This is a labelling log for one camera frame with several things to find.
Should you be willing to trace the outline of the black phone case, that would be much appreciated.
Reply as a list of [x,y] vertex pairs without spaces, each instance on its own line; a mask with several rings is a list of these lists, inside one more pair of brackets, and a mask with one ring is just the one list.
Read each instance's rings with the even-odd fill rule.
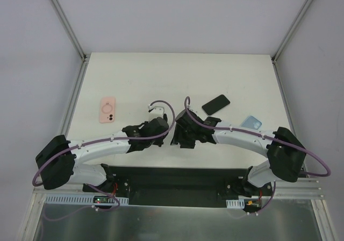
[[176,123],[170,145],[182,145],[184,142],[184,134],[184,128],[182,128],[179,124]]

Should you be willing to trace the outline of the pink phone case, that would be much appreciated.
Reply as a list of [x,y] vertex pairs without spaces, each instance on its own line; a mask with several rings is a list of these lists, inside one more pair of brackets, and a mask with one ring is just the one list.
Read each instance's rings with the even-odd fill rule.
[[115,116],[116,99],[115,97],[103,97],[100,101],[99,122],[113,123]]

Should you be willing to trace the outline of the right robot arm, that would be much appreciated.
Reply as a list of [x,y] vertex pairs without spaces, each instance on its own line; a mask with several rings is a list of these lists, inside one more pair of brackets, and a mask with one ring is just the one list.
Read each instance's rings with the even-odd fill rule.
[[242,196],[252,197],[264,185],[283,180],[296,182],[301,174],[306,154],[300,150],[301,143],[284,127],[272,132],[234,128],[230,123],[215,117],[199,118],[194,112],[182,111],[176,118],[176,127],[171,145],[180,148],[195,148],[196,142],[233,145],[266,157],[266,161],[250,166],[242,179],[233,181],[232,190]]

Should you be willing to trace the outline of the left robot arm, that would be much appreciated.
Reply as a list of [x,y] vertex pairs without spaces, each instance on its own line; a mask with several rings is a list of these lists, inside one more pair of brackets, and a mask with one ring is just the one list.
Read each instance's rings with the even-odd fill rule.
[[161,146],[169,130],[167,120],[157,117],[140,125],[126,126],[101,139],[71,141],[63,134],[55,136],[35,158],[41,186],[52,190],[67,183],[81,183],[108,192],[114,182],[108,166],[90,165],[88,161]]

